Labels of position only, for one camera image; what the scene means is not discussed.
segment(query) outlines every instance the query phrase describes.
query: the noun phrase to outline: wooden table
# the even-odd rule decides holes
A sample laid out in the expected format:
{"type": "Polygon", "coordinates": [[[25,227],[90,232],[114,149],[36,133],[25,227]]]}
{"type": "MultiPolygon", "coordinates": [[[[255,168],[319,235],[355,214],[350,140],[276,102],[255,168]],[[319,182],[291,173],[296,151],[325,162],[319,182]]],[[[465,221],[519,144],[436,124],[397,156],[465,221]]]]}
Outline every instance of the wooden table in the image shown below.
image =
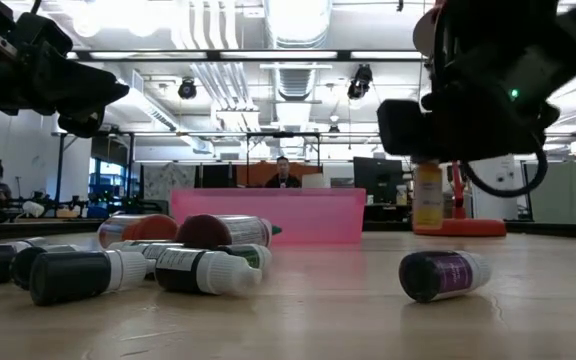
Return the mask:
{"type": "Polygon", "coordinates": [[[0,285],[0,359],[576,359],[576,240],[371,233],[361,250],[273,251],[247,299],[145,283],[38,308],[0,285]],[[492,280],[471,296],[414,304],[397,269],[417,249],[482,253],[492,280]]]}

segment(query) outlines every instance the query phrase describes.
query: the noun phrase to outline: pink plastic bin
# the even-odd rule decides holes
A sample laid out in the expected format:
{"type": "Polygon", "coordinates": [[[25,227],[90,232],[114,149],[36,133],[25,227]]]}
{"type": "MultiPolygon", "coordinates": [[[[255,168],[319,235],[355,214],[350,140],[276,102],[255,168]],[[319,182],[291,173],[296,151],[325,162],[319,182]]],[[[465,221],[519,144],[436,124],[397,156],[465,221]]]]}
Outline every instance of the pink plastic bin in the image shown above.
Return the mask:
{"type": "Polygon", "coordinates": [[[358,245],[361,243],[364,189],[194,189],[174,190],[172,215],[256,215],[283,232],[280,245],[358,245]]]}

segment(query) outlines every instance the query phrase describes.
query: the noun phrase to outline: ceiling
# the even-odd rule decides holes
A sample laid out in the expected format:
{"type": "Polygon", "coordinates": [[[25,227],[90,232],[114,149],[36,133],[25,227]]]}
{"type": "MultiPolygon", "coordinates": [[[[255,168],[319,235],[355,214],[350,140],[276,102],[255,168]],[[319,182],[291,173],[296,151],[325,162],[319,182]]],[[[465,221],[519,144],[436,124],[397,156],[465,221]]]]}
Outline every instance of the ceiling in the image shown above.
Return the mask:
{"type": "MultiPolygon", "coordinates": [[[[81,26],[75,30],[75,25],[81,25],[82,6],[80,0],[44,0],[41,14],[53,18],[62,29],[71,36],[77,48],[93,50],[133,50],[133,49],[175,49],[175,41],[171,34],[177,31],[179,24],[184,23],[179,5],[173,0],[146,1],[141,0],[97,0],[110,4],[105,11],[97,11],[96,18],[103,24],[101,29],[90,37],[84,37],[81,26]],[[132,4],[139,4],[137,10],[128,11],[132,4]],[[135,26],[156,27],[150,36],[133,35],[131,29],[135,26]]],[[[236,40],[244,49],[269,48],[269,36],[264,18],[262,0],[232,0],[236,1],[236,40]]],[[[290,0],[294,7],[310,6],[308,0],[290,0]]],[[[31,1],[4,1],[15,11],[27,11],[31,1]]],[[[208,38],[210,24],[210,1],[203,2],[206,6],[205,35],[208,38]]],[[[224,1],[220,1],[221,12],[224,1]]],[[[392,49],[415,51],[412,43],[412,31],[428,11],[434,0],[406,0],[402,12],[397,11],[396,1],[384,0],[334,0],[329,21],[325,49],[392,49]]],[[[575,4],[576,1],[560,1],[560,6],[575,4]]],[[[299,23],[299,12],[292,14],[289,21],[294,22],[296,29],[304,24],[299,23]]],[[[223,19],[221,32],[224,35],[223,19]]],[[[260,69],[260,63],[243,63],[250,96],[258,108],[258,130],[279,129],[284,126],[283,119],[277,116],[278,98],[273,81],[273,70],[260,69]]],[[[428,91],[427,74],[420,63],[373,63],[371,69],[374,83],[362,99],[361,104],[350,104],[345,95],[349,78],[357,70],[357,63],[331,63],[330,68],[317,70],[315,86],[308,98],[305,120],[299,123],[300,130],[327,131],[331,124],[331,116],[338,117],[337,122],[342,131],[375,132],[377,131],[375,111],[384,99],[418,99],[419,94],[428,91]]],[[[195,74],[191,64],[179,63],[113,63],[104,68],[113,71],[128,84],[132,83],[131,74],[136,71],[144,80],[143,94],[163,112],[174,118],[180,130],[184,131],[222,131],[226,125],[218,120],[212,110],[213,99],[207,93],[199,80],[197,96],[192,100],[182,100],[177,94],[183,77],[193,77],[195,74]]],[[[162,131],[165,127],[153,120],[139,101],[129,96],[108,108],[106,119],[119,125],[122,130],[130,131],[162,131]]],[[[562,123],[553,126],[549,131],[570,133],[576,131],[576,79],[557,91],[551,102],[562,110],[562,123]]],[[[294,108],[290,111],[301,111],[294,108]]],[[[570,143],[576,139],[558,137],[549,139],[547,150],[551,152],[570,152],[570,143]]],[[[378,137],[361,138],[359,143],[378,142],[378,137]]],[[[147,146],[183,146],[184,142],[170,138],[140,139],[140,145],[147,146]]],[[[281,146],[281,143],[266,143],[270,147],[281,146]]],[[[375,146],[366,146],[370,151],[375,146]]]]}

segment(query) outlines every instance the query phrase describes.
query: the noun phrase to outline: spotlight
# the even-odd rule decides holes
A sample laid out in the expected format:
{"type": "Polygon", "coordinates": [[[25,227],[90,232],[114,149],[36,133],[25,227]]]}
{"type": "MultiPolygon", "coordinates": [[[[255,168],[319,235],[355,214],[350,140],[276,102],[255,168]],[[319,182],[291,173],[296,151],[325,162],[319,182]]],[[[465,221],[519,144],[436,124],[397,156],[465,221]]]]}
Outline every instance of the spotlight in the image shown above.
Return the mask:
{"type": "Polygon", "coordinates": [[[348,87],[348,99],[359,100],[370,90],[370,83],[372,82],[372,70],[370,65],[361,64],[355,73],[355,76],[350,80],[348,87]]]}
{"type": "Polygon", "coordinates": [[[191,77],[185,77],[181,81],[181,86],[179,86],[179,91],[177,91],[179,97],[184,100],[194,99],[197,96],[197,87],[195,86],[195,79],[191,77]]]}

